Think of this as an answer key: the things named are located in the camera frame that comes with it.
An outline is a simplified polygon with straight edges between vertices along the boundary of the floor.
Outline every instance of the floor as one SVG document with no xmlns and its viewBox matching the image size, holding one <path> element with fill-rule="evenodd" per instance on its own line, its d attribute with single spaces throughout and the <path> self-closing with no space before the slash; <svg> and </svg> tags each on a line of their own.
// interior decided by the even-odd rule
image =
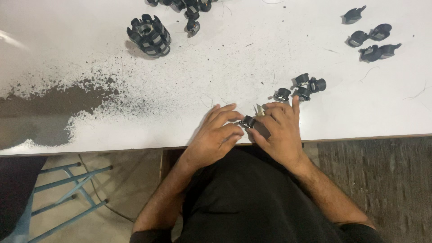
<svg viewBox="0 0 432 243">
<path fill-rule="evenodd" d="M 366 211 L 388 242 L 432 239 L 432 137 L 306 143 L 305 152 L 341 189 Z M 97 174 L 96 191 L 108 206 L 134 219 L 159 183 L 161 149 L 119 153 L 85 153 L 89 170 L 113 165 Z M 50 157 L 44 168 L 80 162 L 78 155 Z M 85 173 L 83 166 L 71 169 Z M 66 178 L 63 171 L 42 174 L 36 186 Z M 55 202 L 73 188 L 65 184 L 35 194 L 33 210 Z M 99 202 L 92 184 L 84 185 Z M 32 218 L 30 239 L 89 208 L 78 198 Z M 106 207 L 83 217 L 41 242 L 129 242 L 133 223 Z M 180 235 L 179 218 L 173 238 Z"/>
</svg>

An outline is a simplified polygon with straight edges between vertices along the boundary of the finger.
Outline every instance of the finger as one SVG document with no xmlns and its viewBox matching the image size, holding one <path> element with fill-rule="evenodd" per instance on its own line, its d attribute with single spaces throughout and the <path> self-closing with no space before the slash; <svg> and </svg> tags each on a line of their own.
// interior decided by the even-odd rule
<svg viewBox="0 0 432 243">
<path fill-rule="evenodd" d="M 264 115 L 264 116 L 260 115 L 260 116 L 254 117 L 254 118 L 258 122 L 264 124 L 264 127 L 266 127 L 267 130 L 269 130 L 270 134 L 275 134 L 280 128 L 279 123 L 277 123 L 273 119 L 273 117 L 271 117 L 269 115 Z"/>
<path fill-rule="evenodd" d="M 283 113 L 285 115 L 291 115 L 292 114 L 292 107 L 289 104 L 281 103 L 281 102 L 271 102 L 266 104 L 267 109 L 280 107 L 283 110 Z"/>
<path fill-rule="evenodd" d="M 294 116 L 299 120 L 300 117 L 300 104 L 299 104 L 299 96 L 294 96 L 292 99 L 292 111 L 294 112 Z"/>
<path fill-rule="evenodd" d="M 209 117 L 209 121 L 210 122 L 213 121 L 216 118 L 216 116 L 218 116 L 221 112 L 232 111 L 232 110 L 235 109 L 235 107 L 236 107 L 236 104 L 232 103 L 230 105 L 226 105 L 226 106 L 224 106 L 222 108 L 217 109 L 216 111 L 214 111 L 211 114 L 211 116 Z"/>
<path fill-rule="evenodd" d="M 216 129 L 216 131 L 222 139 L 225 139 L 233 134 L 240 135 L 240 136 L 243 136 L 245 134 L 241 129 L 241 127 L 237 126 L 234 123 L 228 123 L 225 126 Z"/>
<path fill-rule="evenodd" d="M 211 121 L 213 128 L 222 127 L 228 120 L 236 119 L 242 120 L 244 116 L 237 111 L 223 111 L 220 112 L 214 119 Z"/>
<path fill-rule="evenodd" d="M 213 108 L 209 111 L 209 113 L 207 114 L 206 118 L 204 119 L 203 123 L 206 123 L 209 120 L 209 117 L 213 114 L 213 112 L 216 111 L 219 108 L 220 108 L 220 104 L 216 104 L 215 106 L 213 106 Z"/>
<path fill-rule="evenodd" d="M 219 147 L 220 153 L 222 153 L 223 156 L 225 156 L 235 146 L 235 143 L 237 143 L 237 141 L 239 141 L 240 138 L 241 138 L 240 135 L 230 136 L 225 142 L 223 142 L 220 145 Z"/>
<path fill-rule="evenodd" d="M 285 124 L 286 119 L 287 119 L 285 113 L 282 111 L 282 109 L 280 107 L 274 107 L 274 108 L 267 109 L 264 112 L 264 114 L 270 115 L 279 124 Z"/>
<path fill-rule="evenodd" d="M 270 146 L 270 143 L 261 135 L 257 130 L 253 128 L 248 128 L 248 132 L 252 134 L 255 142 L 260 146 L 264 151 Z"/>
</svg>

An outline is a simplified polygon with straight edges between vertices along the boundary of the black cloth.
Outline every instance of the black cloth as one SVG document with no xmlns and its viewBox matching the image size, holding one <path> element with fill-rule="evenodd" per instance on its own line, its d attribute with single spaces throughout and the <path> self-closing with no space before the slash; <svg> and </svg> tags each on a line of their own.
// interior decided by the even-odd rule
<svg viewBox="0 0 432 243">
<path fill-rule="evenodd" d="M 47 158 L 0 158 L 0 241 L 15 229 Z"/>
<path fill-rule="evenodd" d="M 292 174 L 259 148 L 234 148 L 198 171 L 183 204 L 177 243 L 383 242 L 365 225 L 337 227 Z M 169 243 L 170 230 L 136 232 L 130 243 Z"/>
</svg>

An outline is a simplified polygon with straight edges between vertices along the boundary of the black t-shirt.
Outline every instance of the black t-shirt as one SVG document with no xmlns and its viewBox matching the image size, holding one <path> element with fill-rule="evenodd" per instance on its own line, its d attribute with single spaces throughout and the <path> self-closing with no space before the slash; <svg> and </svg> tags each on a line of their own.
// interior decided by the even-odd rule
<svg viewBox="0 0 432 243">
<path fill-rule="evenodd" d="M 256 147 L 234 148 L 198 171 L 183 204 L 177 243 L 381 243 L 362 224 L 337 227 L 283 166 Z M 135 232 L 131 243 L 170 243 L 170 230 Z"/>
</svg>

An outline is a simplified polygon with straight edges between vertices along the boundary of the metal bar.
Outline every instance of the metal bar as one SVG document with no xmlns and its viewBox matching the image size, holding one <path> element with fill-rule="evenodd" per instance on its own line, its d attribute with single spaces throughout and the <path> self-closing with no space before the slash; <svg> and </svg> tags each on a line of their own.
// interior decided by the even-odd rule
<svg viewBox="0 0 432 243">
<path fill-rule="evenodd" d="M 57 181 L 57 182 L 52 182 L 52 183 L 49 183 L 49 184 L 46 184 L 46 185 L 38 186 L 38 187 L 35 188 L 35 193 L 43 191 L 43 190 L 46 190 L 46 189 L 49 189 L 49 188 L 53 188 L 53 187 L 56 187 L 56 186 L 59 186 L 59 185 L 63 185 L 63 184 L 69 183 L 69 182 L 73 182 L 74 180 L 77 180 L 77 179 L 81 179 L 81 178 L 84 178 L 84 177 L 92 176 L 92 175 L 95 175 L 97 173 L 110 170 L 112 168 L 113 168 L 113 166 L 108 166 L 108 167 L 105 167 L 105 168 L 102 168 L 102 169 L 97 169 L 97 170 L 94 170 L 94 171 L 91 171 L 91 172 L 84 173 L 82 175 L 78 175 L 78 176 L 70 177 L 70 178 L 63 179 L 63 180 L 60 180 L 60 181 Z"/>
<path fill-rule="evenodd" d="M 71 224 L 71 223 L 77 221 L 78 219 L 80 219 L 80 218 L 86 216 L 87 214 L 93 212 L 94 210 L 98 209 L 99 207 L 101 207 L 101 206 L 103 206 L 103 205 L 105 205 L 105 204 L 107 204 L 107 203 L 108 203 L 108 200 L 107 200 L 107 199 L 106 199 L 106 200 L 103 200 L 101 203 L 97 204 L 96 206 L 87 209 L 86 211 L 84 211 L 84 212 L 82 212 L 81 214 L 79 214 L 79 215 L 77 215 L 77 216 L 75 216 L 75 217 L 69 219 L 68 221 L 66 221 L 66 222 L 64 222 L 64 223 L 62 223 L 62 224 L 60 224 L 60 225 L 58 225 L 57 227 L 54 227 L 54 228 L 48 230 L 47 232 L 41 234 L 40 236 L 35 237 L 34 239 L 30 240 L 29 243 L 35 243 L 35 242 L 38 242 L 38 241 L 40 241 L 40 240 L 42 240 L 42 239 L 44 239 L 44 238 L 46 238 L 46 237 L 48 237 L 48 236 L 54 234 L 54 232 L 56 232 L 57 230 L 59 230 L 59 229 L 65 227 L 65 226 L 67 226 L 67 225 L 69 225 L 69 224 Z"/>
<path fill-rule="evenodd" d="M 78 166 L 81 166 L 81 162 L 78 162 L 75 164 L 70 164 L 70 165 L 63 165 L 63 166 L 59 166 L 59 167 L 49 168 L 49 169 L 43 169 L 39 172 L 39 174 L 53 172 L 53 171 L 57 171 L 57 170 L 61 170 L 61 169 L 67 169 L 69 167 L 78 167 Z"/>
<path fill-rule="evenodd" d="M 85 178 L 84 180 L 82 180 L 80 183 L 78 183 L 78 185 L 74 186 L 74 188 L 72 188 L 72 190 L 70 190 L 68 193 L 66 193 L 63 197 L 61 197 L 56 204 L 61 203 L 64 199 L 68 198 L 70 195 L 72 195 L 72 193 L 74 193 L 76 190 L 78 190 L 80 187 L 82 187 L 84 185 L 84 183 L 86 183 L 88 180 L 90 180 L 90 178 L 92 178 L 93 175 Z"/>
<path fill-rule="evenodd" d="M 64 171 L 69 177 L 73 177 L 72 172 L 68 168 L 64 169 Z M 73 183 L 75 183 L 75 185 L 78 185 L 78 180 L 74 180 Z M 78 190 L 87 199 L 87 201 L 90 203 L 92 207 L 96 205 L 92 197 L 90 197 L 90 195 L 86 192 L 84 188 L 80 187 Z"/>
<path fill-rule="evenodd" d="M 67 201 L 73 200 L 73 199 L 75 199 L 75 198 L 76 198 L 76 195 L 74 194 L 74 195 L 72 195 L 72 196 L 70 196 L 70 197 L 64 199 L 61 203 L 53 203 L 53 204 L 51 204 L 51 205 L 49 205 L 49 206 L 46 206 L 45 208 L 38 209 L 38 210 L 32 212 L 32 217 L 35 216 L 35 215 L 38 215 L 38 214 L 40 214 L 40 213 L 43 213 L 43 212 L 45 212 L 45 211 L 47 211 L 47 210 L 50 210 L 50 209 L 52 209 L 52 208 L 54 208 L 54 207 L 56 207 L 56 206 L 58 206 L 58 205 L 60 205 L 60 204 L 63 204 L 63 203 L 65 203 L 65 202 L 67 202 Z"/>
</svg>

